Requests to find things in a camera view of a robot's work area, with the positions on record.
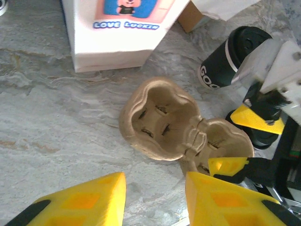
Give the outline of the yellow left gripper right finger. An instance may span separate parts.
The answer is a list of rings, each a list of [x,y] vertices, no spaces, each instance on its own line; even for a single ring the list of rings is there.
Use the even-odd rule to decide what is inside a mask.
[[[198,172],[187,172],[185,195],[192,226],[297,226],[276,199]]]

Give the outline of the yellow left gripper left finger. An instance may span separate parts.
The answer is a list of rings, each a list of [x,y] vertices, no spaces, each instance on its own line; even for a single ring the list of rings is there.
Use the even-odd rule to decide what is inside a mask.
[[[43,196],[8,226],[120,226],[126,202],[126,176],[111,173]]]

